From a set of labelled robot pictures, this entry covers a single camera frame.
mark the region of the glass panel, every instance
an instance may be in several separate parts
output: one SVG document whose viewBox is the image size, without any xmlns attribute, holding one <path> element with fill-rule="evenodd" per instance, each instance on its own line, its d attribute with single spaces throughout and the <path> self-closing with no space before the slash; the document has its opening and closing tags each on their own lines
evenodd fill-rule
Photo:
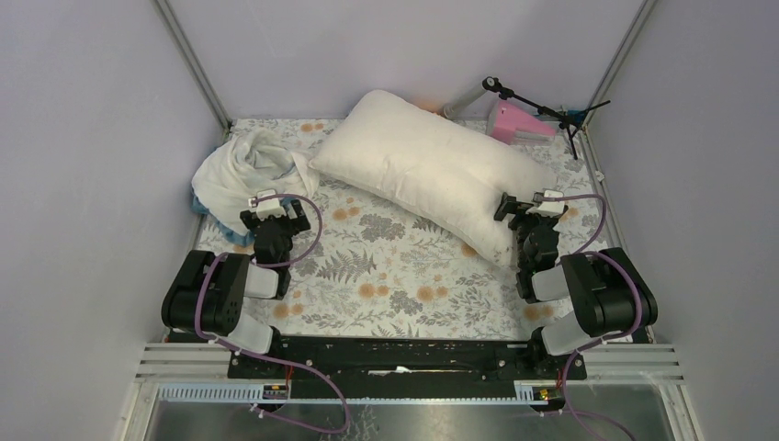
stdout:
<svg viewBox="0 0 779 441">
<path fill-rule="evenodd" d="M 578 410 L 603 413 L 630 429 L 637 439 L 673 440 L 660 395 L 651 386 L 569 386 Z M 320 435 L 270 418 L 259 419 L 245 404 L 159 401 L 147 441 L 248 441 L 380 439 L 502 441 L 589 439 L 572 416 L 540 418 L 516 405 L 353 405 L 353 422 L 343 435 Z M 277 411 L 309 424 L 334 427 L 343 421 L 339 406 L 290 404 Z M 618 429 L 584 418 L 609 440 L 627 439 Z"/>
</svg>

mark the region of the towel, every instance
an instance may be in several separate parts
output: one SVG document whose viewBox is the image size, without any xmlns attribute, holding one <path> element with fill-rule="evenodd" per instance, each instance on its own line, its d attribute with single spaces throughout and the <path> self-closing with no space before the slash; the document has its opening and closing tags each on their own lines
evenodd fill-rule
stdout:
<svg viewBox="0 0 779 441">
<path fill-rule="evenodd" d="M 225 237 L 245 244 L 250 232 L 241 222 L 240 213 L 249 209 L 249 199 L 257 193 L 273 189 L 277 193 L 313 196 L 319 187 L 319 173 L 309 168 L 309 159 L 305 152 L 282 145 L 271 130 L 256 128 L 233 136 L 206 158 L 192 178 L 192 190 L 197 202 L 235 233 L 222 230 Z"/>
</svg>

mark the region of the floral pattern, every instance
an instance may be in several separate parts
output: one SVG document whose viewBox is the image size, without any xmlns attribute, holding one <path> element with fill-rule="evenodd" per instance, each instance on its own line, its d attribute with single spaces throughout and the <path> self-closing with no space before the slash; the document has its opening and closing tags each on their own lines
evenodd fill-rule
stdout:
<svg viewBox="0 0 779 441">
<path fill-rule="evenodd" d="M 261 125 L 290 147 L 315 153 L 340 122 L 241 119 L 233 133 Z M 461 124 L 485 131 L 484 121 Z M 548 146 L 514 148 L 549 166 L 566 195 L 593 192 L 585 162 L 573 160 L 564 138 Z M 323 176 L 313 200 L 323 213 L 322 239 L 292 267 L 287 296 L 243 303 L 255 319 L 285 334 L 521 340 L 571 311 L 568 300 L 527 305 L 516 293 L 511 268 L 491 264 L 450 232 L 386 199 Z M 558 226 L 561 254 L 593 234 L 599 219 L 596 204 L 570 202 Z M 306 250 L 314 236 L 296 236 L 292 254 Z M 606 246 L 600 238 L 592 249 Z M 197 248 L 252 252 L 251 246 L 228 243 L 211 217 L 203 222 Z"/>
</svg>

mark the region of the pillow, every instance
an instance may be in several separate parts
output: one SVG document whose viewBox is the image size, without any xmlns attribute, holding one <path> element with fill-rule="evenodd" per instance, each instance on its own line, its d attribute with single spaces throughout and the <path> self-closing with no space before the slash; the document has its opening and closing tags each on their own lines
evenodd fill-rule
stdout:
<svg viewBox="0 0 779 441">
<path fill-rule="evenodd" d="M 510 266 L 514 241 L 492 219 L 505 191 L 531 200 L 555 175 L 489 136 L 382 90 L 363 96 L 324 140 L 310 167 L 389 199 Z"/>
</svg>

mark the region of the gray wall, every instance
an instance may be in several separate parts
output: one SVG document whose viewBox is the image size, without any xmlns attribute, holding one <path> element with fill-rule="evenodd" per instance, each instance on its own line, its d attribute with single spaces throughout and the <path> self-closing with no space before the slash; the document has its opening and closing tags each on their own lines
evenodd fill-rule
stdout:
<svg viewBox="0 0 779 441">
<path fill-rule="evenodd" d="M 660 2 L 592 127 L 706 439 L 779 439 L 777 17 Z"/>
<path fill-rule="evenodd" d="M 149 1 L 4 1 L 0 40 L 0 439 L 106 440 L 219 128 Z"/>
<path fill-rule="evenodd" d="M 485 75 L 587 104 L 641 0 L 174 0 L 234 117 L 342 117 L 374 88 L 438 108 Z M 486 116 L 482 99 L 467 116 Z"/>
</svg>

